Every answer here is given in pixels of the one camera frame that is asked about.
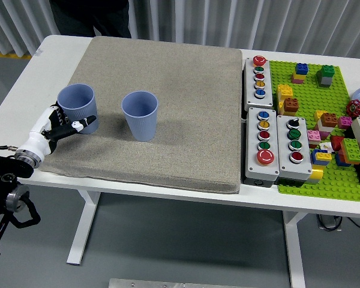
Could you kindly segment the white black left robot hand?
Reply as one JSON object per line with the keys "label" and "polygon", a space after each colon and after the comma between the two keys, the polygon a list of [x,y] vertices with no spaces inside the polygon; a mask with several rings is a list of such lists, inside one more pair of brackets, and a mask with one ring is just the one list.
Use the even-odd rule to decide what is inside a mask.
{"label": "white black left robot hand", "polygon": [[58,104],[48,107],[29,132],[28,140],[17,149],[15,158],[31,158],[37,164],[54,152],[57,142],[77,134],[95,122],[97,117],[89,115],[71,121]]}

